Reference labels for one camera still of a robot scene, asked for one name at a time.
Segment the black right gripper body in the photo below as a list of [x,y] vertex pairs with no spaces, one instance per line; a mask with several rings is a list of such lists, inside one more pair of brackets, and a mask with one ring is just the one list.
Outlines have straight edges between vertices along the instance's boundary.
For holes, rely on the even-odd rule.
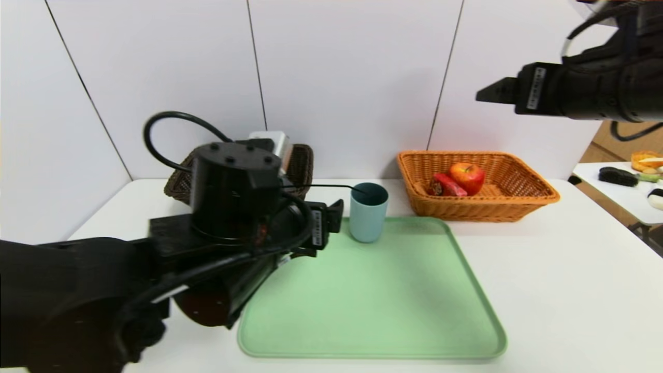
[[566,117],[573,120],[621,120],[618,70],[597,73],[607,62],[583,62],[578,73],[567,66],[534,62],[518,74],[515,113],[519,115]]

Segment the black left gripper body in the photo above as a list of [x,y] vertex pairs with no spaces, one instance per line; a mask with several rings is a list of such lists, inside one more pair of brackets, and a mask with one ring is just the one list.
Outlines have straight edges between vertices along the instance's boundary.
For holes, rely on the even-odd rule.
[[301,244],[301,250],[324,250],[328,243],[328,208],[325,203],[305,202],[312,211],[313,228],[306,241]]

